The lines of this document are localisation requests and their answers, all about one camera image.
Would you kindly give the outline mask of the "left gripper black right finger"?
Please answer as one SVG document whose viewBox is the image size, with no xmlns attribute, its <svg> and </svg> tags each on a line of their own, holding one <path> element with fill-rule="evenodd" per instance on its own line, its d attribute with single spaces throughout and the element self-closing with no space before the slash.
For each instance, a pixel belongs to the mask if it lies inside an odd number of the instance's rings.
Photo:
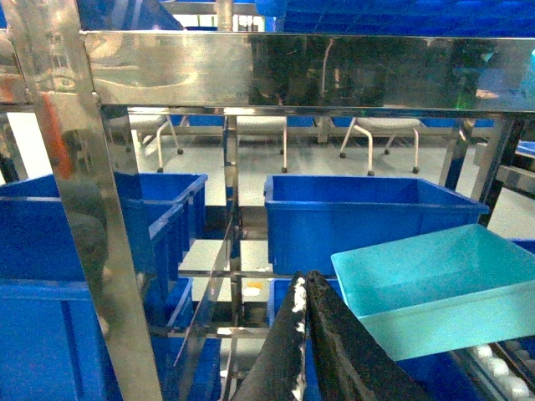
<svg viewBox="0 0 535 401">
<path fill-rule="evenodd" d="M 324 400 L 429 400 L 318 271 L 307 274 L 308 325 Z"/>
</svg>

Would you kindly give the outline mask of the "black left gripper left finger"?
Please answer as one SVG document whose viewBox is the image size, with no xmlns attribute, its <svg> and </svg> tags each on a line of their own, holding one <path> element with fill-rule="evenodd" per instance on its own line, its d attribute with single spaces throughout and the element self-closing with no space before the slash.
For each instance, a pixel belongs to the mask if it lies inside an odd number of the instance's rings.
<svg viewBox="0 0 535 401">
<path fill-rule="evenodd" d="M 307 286 L 296 273 L 255 363 L 233 400 L 302 400 L 306 389 Z"/>
</svg>

